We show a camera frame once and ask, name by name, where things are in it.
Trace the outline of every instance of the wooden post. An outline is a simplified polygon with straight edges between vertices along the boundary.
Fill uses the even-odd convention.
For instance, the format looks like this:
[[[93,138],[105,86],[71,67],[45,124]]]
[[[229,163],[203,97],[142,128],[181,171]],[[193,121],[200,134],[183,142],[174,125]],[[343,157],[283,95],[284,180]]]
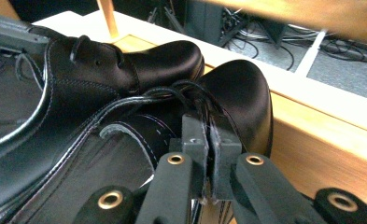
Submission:
[[[19,20],[17,12],[8,0],[0,0],[0,15],[10,17],[11,19]]]
[[[113,2],[111,0],[96,0],[98,2],[98,7],[102,11],[105,16],[107,29],[110,33],[110,37],[112,39],[116,38],[119,35],[117,30],[116,20],[114,18],[114,7]]]

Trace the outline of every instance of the gray carpet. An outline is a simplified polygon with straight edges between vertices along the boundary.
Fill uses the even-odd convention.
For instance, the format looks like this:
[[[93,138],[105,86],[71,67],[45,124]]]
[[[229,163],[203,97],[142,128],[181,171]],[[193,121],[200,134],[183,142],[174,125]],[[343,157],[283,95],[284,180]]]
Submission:
[[[251,27],[252,34],[265,35],[260,27],[257,27],[255,32],[253,32],[253,25]],[[285,33],[285,36],[290,35],[292,35],[292,33],[289,31]],[[292,54],[294,58],[292,59],[286,49],[276,49],[274,45],[261,42],[259,39],[255,38],[249,38],[246,39],[246,41],[249,43],[235,38],[232,39],[225,48],[251,58],[258,54],[256,60],[283,69],[291,67],[291,72],[296,71],[300,61],[308,50],[308,48],[303,45],[298,47],[283,42],[281,46]],[[341,57],[341,54],[334,54],[334,56]],[[320,51],[307,77],[367,98],[367,63],[334,59],[324,51]]]

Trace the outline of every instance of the shoe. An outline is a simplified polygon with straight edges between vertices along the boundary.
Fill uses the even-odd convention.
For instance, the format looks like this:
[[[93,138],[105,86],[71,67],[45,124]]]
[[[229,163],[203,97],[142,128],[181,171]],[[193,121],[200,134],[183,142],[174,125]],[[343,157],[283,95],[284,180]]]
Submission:
[[[204,72],[200,50],[188,41],[123,54],[87,36],[61,36],[51,39],[44,58],[44,72],[33,75],[41,89],[35,108],[17,129],[0,137],[0,220],[48,181],[113,104]],[[17,104],[24,107],[22,101]]]
[[[273,108],[261,70],[245,60],[224,63],[199,79],[221,105],[245,151],[271,155]]]
[[[112,111],[8,222],[73,223],[98,189],[139,189],[169,151],[170,139],[180,137],[185,112],[177,101],[145,105],[129,116]]]
[[[16,21],[0,20],[4,27],[17,29]],[[20,23],[23,33],[44,36],[50,40],[66,38],[49,28]],[[0,50],[0,138],[20,127],[35,111],[42,90],[34,77],[43,77],[44,53],[14,54]]]

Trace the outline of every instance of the screw hole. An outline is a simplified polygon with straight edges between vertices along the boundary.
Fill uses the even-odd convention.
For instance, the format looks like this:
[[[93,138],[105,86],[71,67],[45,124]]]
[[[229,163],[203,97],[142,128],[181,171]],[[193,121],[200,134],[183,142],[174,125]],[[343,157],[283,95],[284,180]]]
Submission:
[[[98,200],[98,206],[102,209],[111,209],[119,206],[122,202],[122,193],[118,190],[112,190],[102,195]]]
[[[252,165],[263,165],[264,160],[258,156],[248,156],[247,162],[249,162]]]
[[[168,162],[173,164],[173,165],[179,165],[181,163],[183,163],[184,158],[180,155],[172,155],[170,157],[168,157]]]
[[[346,212],[355,212],[358,210],[358,205],[349,197],[341,193],[332,193],[328,196],[328,201],[334,207]]]

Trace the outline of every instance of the wooden table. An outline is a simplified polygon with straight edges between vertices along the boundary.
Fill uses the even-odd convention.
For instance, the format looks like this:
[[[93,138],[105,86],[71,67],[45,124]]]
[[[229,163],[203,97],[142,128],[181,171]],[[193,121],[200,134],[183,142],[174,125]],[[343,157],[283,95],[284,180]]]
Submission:
[[[271,159],[276,166],[298,191],[310,197],[318,189],[337,187],[367,202],[367,99],[117,12],[119,36],[114,39],[100,12],[85,17],[66,13],[40,24],[112,42],[125,52],[190,40],[204,54],[206,72],[234,59],[254,62],[272,91],[275,137]]]

